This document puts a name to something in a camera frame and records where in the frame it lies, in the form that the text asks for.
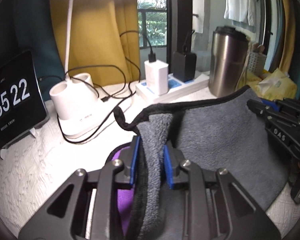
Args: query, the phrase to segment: digital clock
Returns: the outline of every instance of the digital clock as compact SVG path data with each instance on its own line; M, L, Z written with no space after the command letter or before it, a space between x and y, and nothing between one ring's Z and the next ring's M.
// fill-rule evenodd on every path
M32 55L27 51L0 68L0 149L47 119Z

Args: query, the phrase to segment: table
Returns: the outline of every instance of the table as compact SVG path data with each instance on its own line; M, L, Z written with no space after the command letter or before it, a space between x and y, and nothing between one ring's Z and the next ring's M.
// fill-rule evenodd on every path
M109 93L118 91L123 84L107 86ZM122 96L129 95L126 89ZM173 102L215 98L203 88ZM119 99L109 99L107 107L114 107ZM11 145L5 159L0 158L0 217L17 236L21 227L44 201L78 168L93 171L103 167L109 153L117 146L130 142L134 133L122 130L113 115L93 140L82 145L64 141L52 101L46 102L49 121L36 130L37 137L28 134ZM134 95L121 104L126 122L131 122L148 104ZM286 210L281 210L284 202ZM300 217L300 205L295 205L286 186L267 214L285 234Z

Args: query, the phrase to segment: black tumbler lid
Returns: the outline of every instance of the black tumbler lid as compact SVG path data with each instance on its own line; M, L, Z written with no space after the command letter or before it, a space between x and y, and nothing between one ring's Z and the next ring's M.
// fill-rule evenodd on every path
M248 41L247 36L242 32L236 31L234 27L218 26L214 32L221 35L229 35L240 41Z

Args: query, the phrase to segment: black charger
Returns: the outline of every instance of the black charger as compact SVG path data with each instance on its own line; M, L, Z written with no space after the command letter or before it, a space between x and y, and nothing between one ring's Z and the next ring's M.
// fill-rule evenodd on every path
M183 52L175 51L172 55L173 76L182 82L187 82L194 79L195 66L197 63L197 55L189 52L186 42L192 36L194 30L189 32L183 44Z

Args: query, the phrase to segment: screw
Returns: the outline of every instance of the screw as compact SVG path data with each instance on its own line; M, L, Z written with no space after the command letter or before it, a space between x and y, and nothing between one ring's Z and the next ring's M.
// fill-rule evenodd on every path
M228 170L226 168L220 168L218 172L220 175L226 175L228 173Z
M112 165L115 166L115 167L119 167L122 165L122 160L120 159L115 159L112 161Z
M183 163L182 163L182 166L187 167L187 166L189 166L190 164L191 164L191 161L189 161L189 160L184 160Z
M84 169L77 169L75 171L75 174L79 177L82 177L85 173L86 173L86 171Z

